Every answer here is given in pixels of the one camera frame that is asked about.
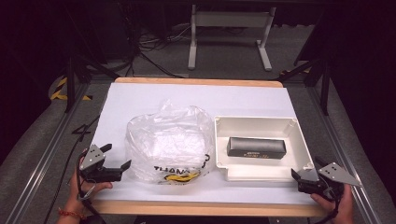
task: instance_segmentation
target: wrist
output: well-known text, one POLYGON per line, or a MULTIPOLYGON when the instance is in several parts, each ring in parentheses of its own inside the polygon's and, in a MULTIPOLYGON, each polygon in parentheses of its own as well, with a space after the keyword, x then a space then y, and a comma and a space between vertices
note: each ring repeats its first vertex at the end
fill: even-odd
POLYGON ((64 205, 64 211, 83 213, 84 204, 82 204, 82 202, 79 201, 77 198, 69 198, 64 205))

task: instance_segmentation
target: metal stand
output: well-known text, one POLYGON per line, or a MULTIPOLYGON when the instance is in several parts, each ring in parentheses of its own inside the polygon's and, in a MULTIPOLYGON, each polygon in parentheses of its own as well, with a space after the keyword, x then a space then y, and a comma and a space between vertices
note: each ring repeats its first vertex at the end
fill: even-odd
POLYGON ((269 12, 218 12, 218 11, 196 11, 196 6, 192 5, 191 12, 191 45, 189 65, 190 70, 195 69, 197 53, 197 26, 221 26, 221 27, 256 27, 263 28, 264 33, 261 40, 257 40, 262 63, 265 71, 271 71, 272 66, 265 50, 270 33, 271 24, 275 16, 276 8, 272 7, 269 12))
POLYGON ((323 114, 328 116, 329 113, 327 111, 327 102, 329 96, 329 85, 330 85, 330 66, 326 60, 316 59, 304 63, 297 68, 284 72, 284 75, 276 78, 276 81, 284 82, 287 79, 296 76, 297 74, 302 73, 304 70, 311 68, 309 70, 308 76, 304 80, 304 84, 306 87, 314 87, 320 77, 322 77, 322 86, 321 86, 321 95, 320 95, 320 107, 323 111, 323 114))
POLYGON ((76 55, 71 57, 67 66, 67 107, 64 113, 69 112, 76 101, 75 75, 78 77, 78 80, 81 83, 89 83, 92 79, 91 74, 86 67, 87 64, 102 72, 103 74, 112 77, 113 79, 120 77, 113 71, 110 71, 101 64, 96 63, 84 56, 76 55))

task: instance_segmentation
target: white tabletop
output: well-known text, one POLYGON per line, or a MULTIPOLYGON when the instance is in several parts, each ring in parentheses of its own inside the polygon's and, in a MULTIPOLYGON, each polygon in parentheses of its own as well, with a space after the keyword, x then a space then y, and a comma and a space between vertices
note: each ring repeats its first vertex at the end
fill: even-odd
MULTIPOLYGON (((124 138, 128 121, 156 113, 162 102, 177 106, 196 105, 215 116, 296 118, 285 88, 112 83, 92 140, 101 147, 112 144, 105 167, 117 168, 125 157, 124 138)), ((99 201, 180 202, 180 203, 258 203, 315 205, 309 195, 295 186, 279 187, 262 182, 228 182, 219 170, 185 186, 142 183, 124 174, 112 190, 97 195, 99 201)))

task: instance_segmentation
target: black curtain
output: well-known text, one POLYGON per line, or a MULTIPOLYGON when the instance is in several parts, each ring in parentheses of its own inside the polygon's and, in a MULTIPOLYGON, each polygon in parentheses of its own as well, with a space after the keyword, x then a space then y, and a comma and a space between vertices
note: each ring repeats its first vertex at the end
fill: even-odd
POLYGON ((49 88, 65 67, 47 1, 0 4, 0 164, 50 105, 49 88))
POLYGON ((369 161, 396 203, 392 176, 396 170, 396 5, 360 1, 355 9, 331 62, 332 81, 369 161))

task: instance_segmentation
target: metal rail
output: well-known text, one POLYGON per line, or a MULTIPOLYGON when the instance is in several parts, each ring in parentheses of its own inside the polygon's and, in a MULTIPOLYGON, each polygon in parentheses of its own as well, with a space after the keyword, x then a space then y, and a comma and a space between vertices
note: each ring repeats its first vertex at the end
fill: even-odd
MULTIPOLYGON (((328 116, 324 116, 322 113, 318 93, 316 92, 315 88, 307 88, 307 89, 317 112, 320 114, 321 121, 323 122, 324 127, 326 128, 332 140, 332 145, 333 145, 332 148, 334 150, 335 158, 338 160, 340 165, 342 165, 351 175, 355 176, 356 179, 361 181, 358 173, 355 170, 355 167, 352 164, 352 161, 344 151, 344 148, 338 138, 337 131, 334 129, 334 126, 332 125, 332 121, 328 116)), ((372 206, 372 203, 367 195, 366 190, 364 189, 364 186, 362 186, 361 188, 352 187, 352 192, 355 197, 355 201, 359 209, 361 210, 361 214, 365 219, 365 222, 370 224, 382 223, 381 220, 379 219, 378 214, 376 213, 376 211, 372 206)))
POLYGON ((62 141, 64 131, 67 128, 71 118, 73 118, 74 113, 76 112, 76 108, 80 102, 80 99, 84 96, 85 92, 88 89, 88 84, 81 84, 78 88, 78 92, 76 94, 76 99, 78 99, 74 105, 70 108, 68 113, 65 113, 56 129, 54 135, 49 141, 49 145, 44 151, 40 161, 38 162, 35 170, 32 172, 28 183, 26 184, 20 198, 17 203, 14 205, 10 215, 7 218, 6 223, 20 223, 21 218, 26 212, 30 202, 32 201, 35 193, 37 192, 38 187, 41 184, 41 181, 44 178, 47 170, 50 167, 50 163, 59 148, 59 145, 62 141))

